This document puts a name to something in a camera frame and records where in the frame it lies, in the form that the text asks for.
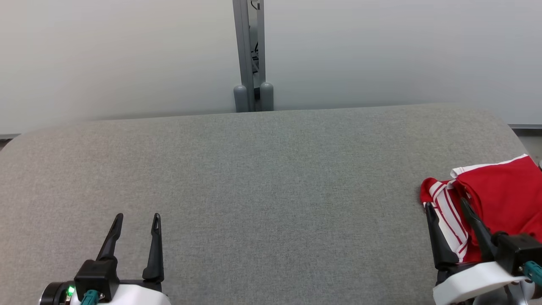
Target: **robotic arm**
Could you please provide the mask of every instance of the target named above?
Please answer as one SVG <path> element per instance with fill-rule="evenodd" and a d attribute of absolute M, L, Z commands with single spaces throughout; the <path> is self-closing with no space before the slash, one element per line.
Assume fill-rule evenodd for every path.
<path fill-rule="evenodd" d="M 96 260 L 83 263 L 73 281 L 50 283 L 39 305 L 171 305 L 162 293 L 164 259 L 162 225 L 156 213 L 151 228 L 151 249 L 143 279 L 120 280 L 117 276 L 115 245 L 120 237 L 123 214 L 115 217 Z"/>
<path fill-rule="evenodd" d="M 438 226 L 431 204 L 425 211 L 437 282 L 433 298 L 437 305 L 527 305 L 542 296 L 542 244 L 527 234 L 491 235 L 466 199 L 461 209 L 478 240 L 482 263 L 459 264 Z"/>

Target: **red and white striped fabric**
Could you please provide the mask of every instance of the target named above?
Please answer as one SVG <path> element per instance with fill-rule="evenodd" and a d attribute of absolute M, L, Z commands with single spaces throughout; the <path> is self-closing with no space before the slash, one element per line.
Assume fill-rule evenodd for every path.
<path fill-rule="evenodd" d="M 432 204 L 459 262 L 479 262 L 480 249 L 460 209 L 467 198 L 492 233 L 528 233 L 542 242 L 542 173 L 527 155 L 496 164 L 454 168 L 452 180 L 423 181 L 420 199 Z"/>

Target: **white partition panel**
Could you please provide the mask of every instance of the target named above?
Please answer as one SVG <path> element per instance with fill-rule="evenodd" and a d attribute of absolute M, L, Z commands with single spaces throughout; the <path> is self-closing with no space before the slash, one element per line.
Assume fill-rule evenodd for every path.
<path fill-rule="evenodd" d="M 0 45 L 0 135 L 235 112 L 231 0 L 0 0 Z"/>
<path fill-rule="evenodd" d="M 275 109 L 431 102 L 542 124 L 538 0 L 268 0 Z"/>

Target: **gray cylindrical foot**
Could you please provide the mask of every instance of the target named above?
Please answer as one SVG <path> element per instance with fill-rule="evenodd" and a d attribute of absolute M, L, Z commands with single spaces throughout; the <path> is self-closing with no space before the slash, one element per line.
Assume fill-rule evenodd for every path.
<path fill-rule="evenodd" d="M 248 112 L 248 91 L 245 86 L 235 86 L 234 99 L 237 112 Z"/>
<path fill-rule="evenodd" d="M 273 85 L 264 82 L 260 85 L 262 111 L 273 111 Z"/>

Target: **floor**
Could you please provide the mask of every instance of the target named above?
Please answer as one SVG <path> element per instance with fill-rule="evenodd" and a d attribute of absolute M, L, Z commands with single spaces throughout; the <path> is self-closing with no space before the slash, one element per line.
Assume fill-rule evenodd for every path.
<path fill-rule="evenodd" d="M 527 149 L 529 152 L 529 155 L 533 158 L 533 160 L 539 164 L 540 160 L 542 160 L 542 136 L 536 135 L 536 136 L 518 136 L 521 142 L 523 143 L 523 146 Z M 8 143 L 7 140 L 0 140 L 0 150 L 4 148 L 4 146 Z"/>

